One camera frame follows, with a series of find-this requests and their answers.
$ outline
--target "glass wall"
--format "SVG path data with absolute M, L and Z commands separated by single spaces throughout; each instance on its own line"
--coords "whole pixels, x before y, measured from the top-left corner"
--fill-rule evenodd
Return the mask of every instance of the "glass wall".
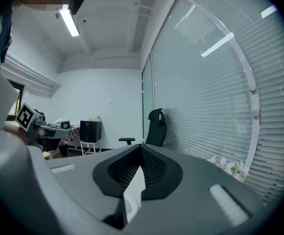
M 152 64 L 164 147 L 248 161 L 264 202 L 284 193 L 284 21 L 270 0 L 176 0 Z
M 153 110 L 153 79 L 151 58 L 149 57 L 142 73 L 143 79 L 143 139 L 146 141 L 150 120 L 149 113 Z
M 243 67 L 228 42 L 206 52 L 224 38 L 192 3 L 177 1 L 152 50 L 156 107 L 168 125 L 164 147 L 245 162 L 252 112 Z

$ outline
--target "flower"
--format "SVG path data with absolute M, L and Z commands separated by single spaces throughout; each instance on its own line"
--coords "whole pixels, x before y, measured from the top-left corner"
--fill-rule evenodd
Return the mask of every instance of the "flower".
M 239 172 L 239 173 L 241 173 L 241 174 L 243 174 L 243 175 L 250 176 L 250 174 L 248 173 L 248 171 L 249 171 L 250 168 L 249 168 L 249 167 L 244 167 L 242 160 L 240 160 L 240 164 L 238 164 L 238 163 L 236 162 L 236 165 L 237 165 L 237 168 L 238 168 L 238 172 Z
M 246 178 L 246 176 L 241 174 L 241 173 L 236 173 L 236 174 L 233 175 L 233 177 L 235 179 L 237 179 L 238 181 L 242 182 L 242 183 L 244 182 L 244 180 Z
M 234 162 L 229 162 L 229 163 L 226 163 L 226 159 L 225 158 L 222 158 L 220 160 L 220 163 L 219 163 L 219 167 L 224 170 L 225 172 L 227 172 L 229 175 L 232 175 L 232 171 L 231 171 L 231 168 L 235 166 L 235 163 Z
M 207 159 L 208 162 L 211 162 L 212 164 L 216 164 L 216 155 L 213 156 L 211 159 Z

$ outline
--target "office chair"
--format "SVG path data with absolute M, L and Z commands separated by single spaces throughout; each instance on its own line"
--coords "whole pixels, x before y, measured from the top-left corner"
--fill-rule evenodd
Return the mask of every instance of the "office chair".
M 162 147 L 167 133 L 167 123 L 165 122 L 165 116 L 162 112 L 162 108 L 151 111 L 148 115 L 148 119 L 151 122 L 145 143 Z M 126 141 L 127 144 L 130 145 L 132 141 L 135 141 L 135 139 L 121 138 L 119 141 Z

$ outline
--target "chair armrest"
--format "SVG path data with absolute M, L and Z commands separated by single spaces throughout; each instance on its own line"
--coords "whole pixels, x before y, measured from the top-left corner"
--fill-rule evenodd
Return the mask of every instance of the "chair armrest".
M 121 139 L 118 139 L 118 141 L 126 141 L 128 145 L 131 144 L 131 141 L 135 141 L 136 139 L 133 139 L 133 138 L 121 138 Z

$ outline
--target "ceiling light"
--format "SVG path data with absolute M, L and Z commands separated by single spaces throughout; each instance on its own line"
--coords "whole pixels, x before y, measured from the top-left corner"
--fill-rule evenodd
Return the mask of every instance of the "ceiling light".
M 74 19 L 72 17 L 72 15 L 70 14 L 70 11 L 68 10 L 68 5 L 64 4 L 63 5 L 63 9 L 60 10 L 60 14 L 62 15 L 64 22 L 68 28 L 68 30 L 70 31 L 70 34 L 75 37 L 78 36 L 80 34 L 77 26 L 75 25 Z
M 270 7 L 268 7 L 267 9 L 263 10 L 260 14 L 261 14 L 261 18 L 265 18 L 267 16 L 269 16 L 271 13 L 275 12 L 277 10 L 277 8 L 272 5 Z
M 207 51 L 201 54 L 202 57 L 206 57 L 208 54 L 211 54 L 214 50 L 221 47 L 223 44 L 228 42 L 230 39 L 234 37 L 234 34 L 231 32 L 230 34 L 226 35 L 223 39 L 219 40 L 216 44 L 210 47 Z

